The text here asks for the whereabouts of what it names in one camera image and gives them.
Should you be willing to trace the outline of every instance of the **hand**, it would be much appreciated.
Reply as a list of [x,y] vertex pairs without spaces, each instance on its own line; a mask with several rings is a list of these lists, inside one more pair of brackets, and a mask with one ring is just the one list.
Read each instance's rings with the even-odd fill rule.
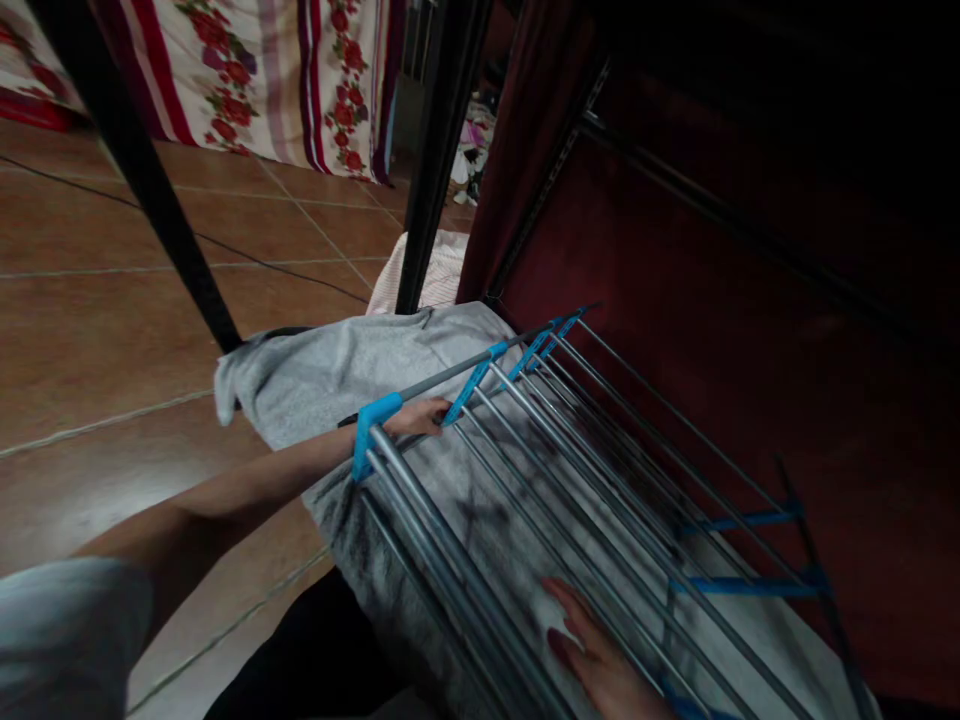
[[420,400],[401,408],[383,424],[383,429],[391,437],[400,435],[441,435],[437,424],[450,409],[450,403],[443,398]]
[[547,631],[550,649],[577,676],[600,714],[606,720],[674,720],[664,699],[598,625],[580,593],[558,578],[544,578],[543,587],[566,611],[563,624],[586,652],[556,628]]

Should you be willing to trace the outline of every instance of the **black metal pole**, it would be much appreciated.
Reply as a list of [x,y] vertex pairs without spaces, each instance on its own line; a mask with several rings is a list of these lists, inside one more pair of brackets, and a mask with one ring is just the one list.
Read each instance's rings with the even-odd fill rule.
[[419,309],[491,7],[492,0],[441,0],[433,18],[417,170],[407,201],[407,249],[397,293],[400,315]]
[[28,0],[28,4],[207,327],[220,348],[230,352],[241,344],[240,335],[89,4],[85,0]]

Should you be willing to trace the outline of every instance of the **black cable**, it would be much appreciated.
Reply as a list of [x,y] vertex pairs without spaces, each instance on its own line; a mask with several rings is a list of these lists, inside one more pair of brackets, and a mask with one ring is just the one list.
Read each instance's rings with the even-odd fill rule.
[[[128,205],[129,207],[136,208],[136,209],[139,210],[140,212],[143,212],[143,208],[141,208],[139,205],[137,205],[136,203],[132,203],[132,202],[130,202],[129,200],[125,200],[125,199],[123,199],[122,197],[117,197],[116,195],[111,195],[110,193],[105,193],[105,192],[102,192],[102,191],[100,191],[100,190],[94,190],[93,188],[88,188],[88,187],[86,187],[85,185],[80,185],[79,183],[75,183],[75,182],[73,182],[73,181],[71,181],[71,180],[67,180],[67,179],[65,179],[65,178],[57,177],[56,175],[51,175],[50,173],[45,173],[45,172],[43,172],[42,170],[37,170],[36,168],[32,168],[32,167],[30,167],[29,165],[24,165],[22,162],[17,162],[16,160],[13,160],[12,158],[8,158],[6,155],[0,155],[0,160],[3,160],[4,162],[8,162],[8,163],[10,163],[11,165],[16,165],[18,168],[21,168],[21,169],[23,169],[23,170],[26,170],[27,172],[33,173],[34,175],[39,175],[40,177],[45,177],[45,178],[47,178],[48,180],[55,180],[55,181],[57,181],[57,182],[59,182],[59,183],[63,183],[64,185],[69,185],[70,187],[77,188],[78,190],[85,190],[85,191],[87,191],[87,192],[89,192],[89,193],[93,193],[94,195],[99,195],[99,196],[101,196],[101,197],[105,197],[105,198],[108,198],[108,199],[110,199],[110,200],[115,200],[115,201],[118,202],[118,203],[123,203],[124,205]],[[251,262],[255,262],[257,265],[262,265],[263,267],[267,268],[268,270],[276,270],[277,272],[282,272],[284,275],[290,275],[290,276],[295,277],[295,278],[300,278],[301,280],[307,280],[307,281],[312,282],[312,283],[317,283],[318,285],[325,285],[326,287],[328,287],[328,288],[330,288],[330,289],[332,289],[332,290],[336,290],[337,292],[343,293],[343,294],[346,295],[347,297],[351,297],[351,298],[353,298],[354,300],[357,300],[357,301],[359,301],[359,302],[362,302],[364,305],[366,305],[366,304],[369,302],[369,300],[367,300],[367,299],[365,299],[365,298],[362,298],[362,297],[360,297],[359,295],[354,295],[354,294],[353,294],[352,292],[350,292],[349,290],[344,290],[342,287],[338,287],[338,286],[334,285],[333,283],[328,283],[328,282],[325,282],[324,280],[319,280],[319,279],[317,279],[317,278],[310,277],[309,275],[301,275],[300,273],[295,273],[295,272],[293,272],[292,270],[287,270],[286,268],[282,268],[282,267],[280,267],[280,266],[278,266],[278,265],[271,265],[270,263],[264,262],[263,260],[258,260],[257,258],[253,257],[253,255],[248,255],[247,253],[243,252],[242,250],[237,250],[237,249],[234,248],[234,247],[230,247],[230,246],[227,245],[225,242],[221,242],[220,240],[216,240],[216,239],[210,237],[209,235],[204,235],[203,233],[198,233],[198,232],[196,232],[196,231],[194,231],[193,234],[196,235],[197,237],[202,237],[204,240],[206,240],[206,241],[208,241],[208,242],[212,242],[214,245],[216,245],[216,246],[218,246],[218,247],[221,247],[221,248],[223,248],[224,250],[227,250],[227,251],[229,251],[229,252],[235,253],[235,254],[239,255],[240,257],[244,257],[244,258],[246,258],[247,260],[250,260]]]

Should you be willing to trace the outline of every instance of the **pink cloth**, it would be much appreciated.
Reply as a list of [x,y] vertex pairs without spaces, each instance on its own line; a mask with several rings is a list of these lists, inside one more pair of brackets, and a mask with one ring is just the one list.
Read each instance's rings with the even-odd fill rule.
[[[433,243],[430,264],[423,281],[420,303],[417,308],[448,307],[457,299],[457,286],[460,284],[460,269],[463,267],[463,255],[467,249],[468,236],[465,233],[437,230]],[[403,256],[407,250],[407,234],[404,233],[393,246],[393,252],[377,284],[373,288],[367,315],[393,314],[397,306],[397,292],[400,289],[400,272],[403,268]]]

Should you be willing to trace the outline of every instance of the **clothing pile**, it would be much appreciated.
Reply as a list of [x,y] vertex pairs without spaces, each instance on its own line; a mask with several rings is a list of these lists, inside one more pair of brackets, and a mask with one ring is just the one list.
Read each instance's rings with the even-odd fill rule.
[[483,168],[487,164],[496,124],[496,116],[486,105],[476,100],[470,101],[450,171],[448,194],[457,205],[476,205],[480,201],[480,181],[483,179]]

